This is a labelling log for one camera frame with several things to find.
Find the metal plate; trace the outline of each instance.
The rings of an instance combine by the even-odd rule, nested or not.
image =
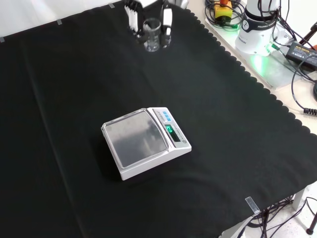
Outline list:
[[[104,130],[122,168],[168,148],[162,132],[146,109],[110,121]]]

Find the green light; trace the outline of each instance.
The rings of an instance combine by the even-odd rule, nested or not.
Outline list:
[[[172,129],[169,125],[166,126],[166,130],[167,130],[169,133],[172,133],[172,132],[173,132],[173,129]]]

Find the table leg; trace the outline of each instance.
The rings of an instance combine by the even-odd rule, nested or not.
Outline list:
[[[313,219],[311,226],[306,230],[307,234],[312,235],[314,233],[314,228],[316,226],[316,223],[317,223],[317,213]]]
[[[301,207],[301,205],[304,203],[306,198],[305,194],[309,191],[310,187],[311,185],[308,185],[303,190],[295,194],[295,198],[293,201],[293,208],[295,209],[295,211],[298,211],[298,208]]]

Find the floor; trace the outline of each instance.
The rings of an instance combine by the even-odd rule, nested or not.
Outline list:
[[[309,190],[307,189],[305,197],[313,197],[317,199],[317,182],[313,183]],[[314,200],[308,200],[310,207],[314,212],[317,211],[317,202]],[[295,210],[292,206],[285,207],[280,211],[276,217],[267,225],[267,229],[279,225],[285,222],[288,218],[295,214]],[[306,233],[306,229],[310,226],[314,216],[310,212],[307,206],[304,207],[303,211],[297,217],[290,220],[283,227],[281,227],[273,236],[273,238],[317,238],[317,227],[316,232],[309,236]],[[276,228],[267,232],[268,237],[272,235]],[[242,238],[260,238],[261,230],[259,228],[246,228],[246,231]]]

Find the power adapter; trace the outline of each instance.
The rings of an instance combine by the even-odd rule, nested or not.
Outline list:
[[[298,43],[292,43],[290,46],[286,58],[289,60],[295,62],[295,63],[301,63],[303,59],[310,55],[315,55],[317,57],[317,51],[314,51],[310,48],[307,48],[305,46],[302,46]],[[304,66],[307,66],[313,70],[316,70],[317,68],[317,59],[315,57],[307,59],[304,63]]]

